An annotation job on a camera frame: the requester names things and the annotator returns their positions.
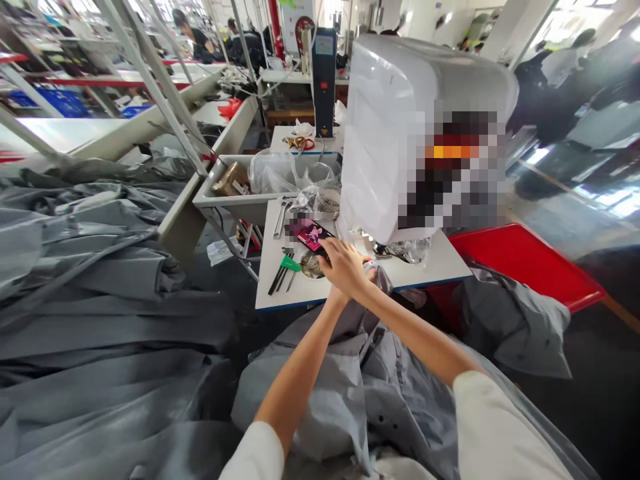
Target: sewing machine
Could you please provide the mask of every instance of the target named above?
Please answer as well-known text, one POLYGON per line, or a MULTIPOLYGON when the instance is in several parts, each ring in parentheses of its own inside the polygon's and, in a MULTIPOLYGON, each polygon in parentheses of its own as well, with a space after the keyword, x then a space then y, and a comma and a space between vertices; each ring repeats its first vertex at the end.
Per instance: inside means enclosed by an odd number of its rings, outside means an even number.
POLYGON ((340 236, 360 227, 388 245, 462 226, 470 216, 491 222, 517 96, 516 78, 494 62, 362 35, 351 59, 340 236), (490 205, 475 205, 477 194, 477 203, 490 205))

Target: hand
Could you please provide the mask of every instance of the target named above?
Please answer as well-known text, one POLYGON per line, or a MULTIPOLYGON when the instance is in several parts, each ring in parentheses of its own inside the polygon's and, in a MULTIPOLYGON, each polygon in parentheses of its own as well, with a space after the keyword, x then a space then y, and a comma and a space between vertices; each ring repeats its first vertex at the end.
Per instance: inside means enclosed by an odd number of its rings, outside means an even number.
MULTIPOLYGON (((374 282, 375 280, 375 270, 371 269, 368 272, 366 272, 366 277, 367 280, 369 280, 370 282, 374 282)), ((344 293, 342 293, 342 291, 340 291, 340 289, 338 289, 335 285, 331 286, 331 292, 329 293, 329 297, 327 298, 327 302, 331 303, 334 302, 336 305, 342 305, 342 307, 346 307, 349 300, 351 298, 346 296, 344 293)))
POLYGON ((336 238, 321 239, 319 242, 331 260, 329 264, 319 255, 320 270, 346 298, 354 298, 367 288, 370 281, 373 281, 367 278, 362 268, 362 264, 370 258, 360 255, 353 245, 336 238))

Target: red tray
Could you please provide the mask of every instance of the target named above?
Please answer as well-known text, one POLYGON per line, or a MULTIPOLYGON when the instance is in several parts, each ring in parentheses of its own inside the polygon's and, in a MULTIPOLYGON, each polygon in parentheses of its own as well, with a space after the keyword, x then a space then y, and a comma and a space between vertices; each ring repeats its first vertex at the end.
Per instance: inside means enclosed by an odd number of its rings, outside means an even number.
MULTIPOLYGON (((475 260, 555 298, 572 313, 606 295, 600 284, 518 223, 460 233, 449 240, 465 260, 475 260)), ((427 290, 452 327, 458 329, 459 306, 451 300, 456 286, 434 285, 427 290)))

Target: gray fabric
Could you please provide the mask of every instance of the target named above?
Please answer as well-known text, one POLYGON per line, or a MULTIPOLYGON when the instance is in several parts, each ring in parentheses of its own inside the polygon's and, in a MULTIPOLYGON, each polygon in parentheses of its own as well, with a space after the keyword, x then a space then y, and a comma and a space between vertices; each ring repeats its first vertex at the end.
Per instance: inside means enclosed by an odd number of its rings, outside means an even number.
MULTIPOLYGON (((378 277, 383 278, 382 270, 378 277)), ((370 474, 370 452, 392 445, 436 478, 459 480, 451 390, 386 331, 350 303, 340 316, 318 382, 292 442, 286 478, 335 478, 354 456, 370 474), (364 328, 363 318, 367 318, 364 328)), ((245 430, 270 384, 320 308, 292 324, 242 372, 231 418, 245 430)), ((490 361, 466 347, 566 466, 575 480, 598 479, 571 442, 490 361)))
POLYGON ((216 477, 236 327, 154 240, 182 184, 22 174, 0 181, 0 478, 216 477))
POLYGON ((20 178, 13 179, 13 182, 35 188, 54 189, 104 180, 136 184, 187 181, 193 172, 191 162, 185 158, 166 157, 154 153, 153 158, 135 165, 100 159, 74 159, 64 168, 50 169, 45 173, 24 169, 20 172, 20 178))
POLYGON ((463 280, 465 343, 500 365, 532 375, 571 378, 563 351, 568 308, 501 273, 471 264, 463 280))
POLYGON ((112 445, 99 457, 86 459, 46 478, 128 479, 134 468, 144 465, 145 479, 215 480, 240 438, 240 431, 230 423, 176 423, 143 441, 112 445))

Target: smartphone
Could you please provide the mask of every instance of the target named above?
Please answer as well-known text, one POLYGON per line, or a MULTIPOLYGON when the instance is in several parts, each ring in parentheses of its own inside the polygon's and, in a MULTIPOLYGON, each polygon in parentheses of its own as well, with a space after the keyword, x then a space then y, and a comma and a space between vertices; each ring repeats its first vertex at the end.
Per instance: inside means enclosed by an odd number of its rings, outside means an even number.
POLYGON ((322 245, 320 245, 319 240, 335 237, 334 234, 310 219, 297 219, 290 227, 292 234, 295 235, 300 243, 315 255, 322 255, 329 260, 329 256, 322 245))

